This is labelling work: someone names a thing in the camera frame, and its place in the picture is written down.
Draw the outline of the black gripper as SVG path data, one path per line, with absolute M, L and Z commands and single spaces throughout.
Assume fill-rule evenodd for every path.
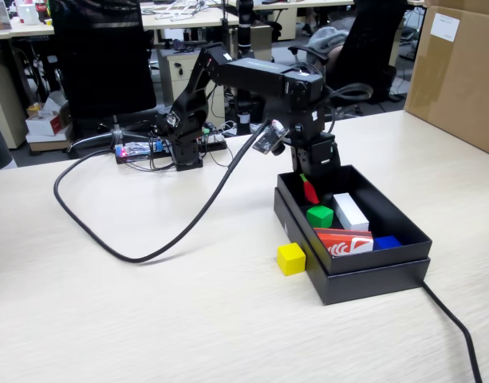
M 309 183 L 307 178 L 327 176 L 321 181 L 321 201 L 331 202 L 339 192 L 339 176 L 329 174 L 341 166 L 335 135 L 321 133 L 304 143 L 293 142 L 290 148 L 293 170 L 304 184 Z

